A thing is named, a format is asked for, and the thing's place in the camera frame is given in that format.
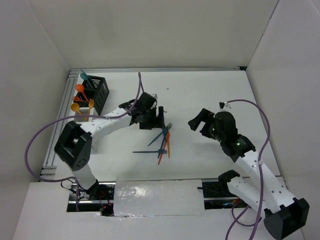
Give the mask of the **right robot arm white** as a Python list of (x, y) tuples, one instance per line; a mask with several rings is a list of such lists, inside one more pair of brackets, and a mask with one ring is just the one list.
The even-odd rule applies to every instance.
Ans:
[(250, 185), (236, 171), (221, 174), (218, 190), (223, 196), (238, 196), (256, 212), (263, 214), (263, 224), (276, 240), (282, 240), (302, 228), (308, 218), (309, 203), (296, 198), (275, 177), (268, 166), (258, 160), (258, 152), (252, 142), (239, 134), (234, 116), (228, 111), (213, 113), (203, 108), (188, 122), (196, 131), (204, 122), (200, 133), (217, 140), (223, 152), (250, 177)]

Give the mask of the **yellow fork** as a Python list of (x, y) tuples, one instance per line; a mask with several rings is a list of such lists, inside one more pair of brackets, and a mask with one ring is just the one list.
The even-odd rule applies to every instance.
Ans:
[(92, 98), (89, 99), (89, 102), (88, 102), (88, 111), (87, 111), (87, 115), (89, 116), (90, 113), (91, 113), (91, 109), (94, 107), (95, 105), (95, 102)]

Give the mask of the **dark blue knife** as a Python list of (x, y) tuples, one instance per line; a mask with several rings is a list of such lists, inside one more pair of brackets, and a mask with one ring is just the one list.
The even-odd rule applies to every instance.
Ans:
[(168, 126), (166, 126), (163, 130), (162, 130), (162, 133), (163, 133), (163, 139), (162, 139), (162, 143), (161, 143), (161, 146), (160, 146), (160, 153), (158, 154), (158, 159), (160, 158), (162, 152), (163, 152), (163, 147), (164, 147), (164, 144), (166, 142), (166, 138), (167, 138), (167, 134), (168, 134)]

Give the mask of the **teal spoon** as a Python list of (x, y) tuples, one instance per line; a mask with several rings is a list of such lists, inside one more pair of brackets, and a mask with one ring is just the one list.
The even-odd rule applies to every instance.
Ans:
[(93, 80), (81, 69), (80, 70), (81, 73), (80, 73), (80, 77), (87, 82), (87, 85), (90, 87), (90, 88), (95, 88), (95, 85), (94, 85), (94, 82)]

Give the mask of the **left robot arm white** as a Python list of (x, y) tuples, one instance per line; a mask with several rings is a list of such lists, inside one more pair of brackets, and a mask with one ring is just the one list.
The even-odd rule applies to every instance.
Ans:
[(68, 165), (86, 199), (92, 200), (99, 193), (99, 182), (89, 167), (93, 144), (134, 124), (142, 130), (163, 129), (164, 107), (157, 103), (153, 95), (144, 92), (137, 100), (124, 102), (106, 115), (82, 123), (72, 120), (65, 125), (54, 151)]

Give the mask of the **yellow spoon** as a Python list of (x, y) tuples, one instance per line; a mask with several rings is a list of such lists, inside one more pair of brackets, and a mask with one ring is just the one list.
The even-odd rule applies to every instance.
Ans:
[(76, 102), (72, 103), (71, 106), (70, 106), (70, 109), (75, 112), (75, 113), (78, 113), (80, 116), (82, 116), (83, 114), (81, 113), (80, 111), (80, 105)]

